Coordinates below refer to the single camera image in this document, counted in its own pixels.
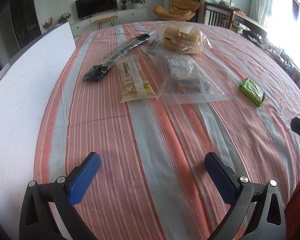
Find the white pot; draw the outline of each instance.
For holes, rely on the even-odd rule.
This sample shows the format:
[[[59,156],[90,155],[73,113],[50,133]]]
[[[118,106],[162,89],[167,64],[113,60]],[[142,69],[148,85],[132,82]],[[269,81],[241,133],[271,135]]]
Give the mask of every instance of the white pot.
[[[133,7],[134,7],[135,9],[140,9],[140,8],[142,7],[142,4],[141,4],[141,3],[134,3],[134,4],[133,4]]]

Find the television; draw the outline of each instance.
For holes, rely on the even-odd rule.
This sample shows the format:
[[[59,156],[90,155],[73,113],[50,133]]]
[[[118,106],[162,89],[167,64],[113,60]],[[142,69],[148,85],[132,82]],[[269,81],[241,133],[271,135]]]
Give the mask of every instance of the television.
[[[75,6],[78,18],[85,18],[98,12],[117,9],[117,0],[77,0]]]

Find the orange towel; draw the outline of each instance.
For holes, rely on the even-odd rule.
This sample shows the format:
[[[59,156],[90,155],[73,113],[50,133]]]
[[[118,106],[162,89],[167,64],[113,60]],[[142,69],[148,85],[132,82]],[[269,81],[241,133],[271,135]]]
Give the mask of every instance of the orange towel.
[[[287,228],[286,239],[293,240],[296,234],[300,231],[300,180],[284,213]]]

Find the white cabinet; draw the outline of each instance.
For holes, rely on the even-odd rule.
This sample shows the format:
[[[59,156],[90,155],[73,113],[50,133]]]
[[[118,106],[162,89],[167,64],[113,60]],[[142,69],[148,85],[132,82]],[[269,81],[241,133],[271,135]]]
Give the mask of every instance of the white cabinet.
[[[98,15],[98,16],[90,18],[92,29],[94,31],[99,30],[99,24],[98,23],[94,24],[94,21],[109,18],[109,17],[112,17],[112,16],[118,16],[119,17],[119,12],[102,14],[102,15]],[[114,22],[114,25],[118,25],[119,24],[119,19],[114,19],[113,22]],[[102,24],[100,23],[100,27],[101,26],[102,26],[102,28],[111,27],[111,23],[110,23],[110,21],[106,21],[106,22],[103,22]]]
[[[92,32],[90,19],[71,24],[71,31],[74,38],[84,33]]]
[[[119,11],[119,22],[123,23],[133,23],[133,22],[141,22],[147,21],[147,9],[131,9]]]

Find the blue gripper pad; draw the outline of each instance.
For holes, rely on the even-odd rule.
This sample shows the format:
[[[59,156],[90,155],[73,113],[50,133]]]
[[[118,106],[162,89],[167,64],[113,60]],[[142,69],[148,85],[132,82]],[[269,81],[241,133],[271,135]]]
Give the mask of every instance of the blue gripper pad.
[[[236,187],[232,183],[226,171],[220,166],[211,153],[204,158],[204,166],[209,173],[214,185],[219,191],[224,203],[233,206],[236,202]]]
[[[81,202],[99,167],[100,156],[94,153],[69,187],[68,200],[72,206]]]

